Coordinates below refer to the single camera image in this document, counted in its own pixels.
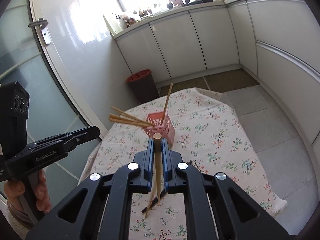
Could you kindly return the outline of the person's left hand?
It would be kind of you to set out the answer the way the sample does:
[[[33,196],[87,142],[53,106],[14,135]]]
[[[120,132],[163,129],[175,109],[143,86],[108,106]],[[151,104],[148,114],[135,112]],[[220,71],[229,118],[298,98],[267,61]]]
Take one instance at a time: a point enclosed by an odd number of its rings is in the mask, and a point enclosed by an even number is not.
[[[39,211],[48,213],[51,210],[52,205],[46,185],[47,180],[44,170],[38,172],[38,178],[39,183],[34,188],[36,207]],[[8,180],[4,184],[4,191],[8,198],[8,204],[12,206],[12,210],[27,213],[19,199],[19,196],[22,196],[25,193],[25,185],[22,181]]]

